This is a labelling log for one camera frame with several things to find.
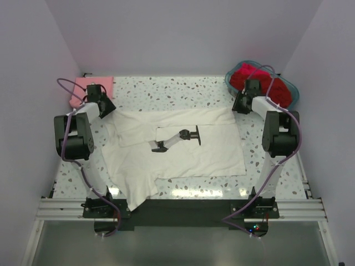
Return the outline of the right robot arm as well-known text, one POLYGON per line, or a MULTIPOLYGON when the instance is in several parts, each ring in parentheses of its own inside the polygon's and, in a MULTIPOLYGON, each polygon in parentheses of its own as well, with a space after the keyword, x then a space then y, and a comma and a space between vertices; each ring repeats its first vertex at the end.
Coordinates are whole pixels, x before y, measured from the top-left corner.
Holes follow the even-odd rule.
POLYGON ((245 81, 232 110, 239 114, 255 112, 264 121, 261 141, 265 160, 247 204, 249 215, 259 218, 267 211, 267 206, 273 206, 283 167, 300 149, 300 117, 298 112, 281 107, 268 94, 263 94, 261 82, 256 79, 245 81))

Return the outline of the white t shirt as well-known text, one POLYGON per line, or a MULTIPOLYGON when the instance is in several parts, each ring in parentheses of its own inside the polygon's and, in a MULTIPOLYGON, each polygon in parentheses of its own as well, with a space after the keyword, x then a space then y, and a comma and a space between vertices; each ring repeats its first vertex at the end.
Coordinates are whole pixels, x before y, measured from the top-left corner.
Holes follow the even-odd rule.
POLYGON ((102 155, 130 210, 158 192, 157 179, 243 176, 239 128, 229 108, 116 111, 102 155))

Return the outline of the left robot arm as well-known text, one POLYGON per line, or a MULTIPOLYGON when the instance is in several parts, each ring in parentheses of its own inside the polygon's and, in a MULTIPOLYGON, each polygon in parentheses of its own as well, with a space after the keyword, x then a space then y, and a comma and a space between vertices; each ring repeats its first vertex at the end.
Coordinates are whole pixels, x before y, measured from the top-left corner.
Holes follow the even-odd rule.
POLYGON ((66 115, 54 117, 55 147, 62 161, 71 163, 81 175, 87 189, 83 208, 96 211, 102 217, 110 217, 115 211, 115 204, 92 159, 95 143, 91 124, 105 118, 116 107, 103 85, 89 84, 84 91, 86 96, 79 99, 77 108, 66 115))

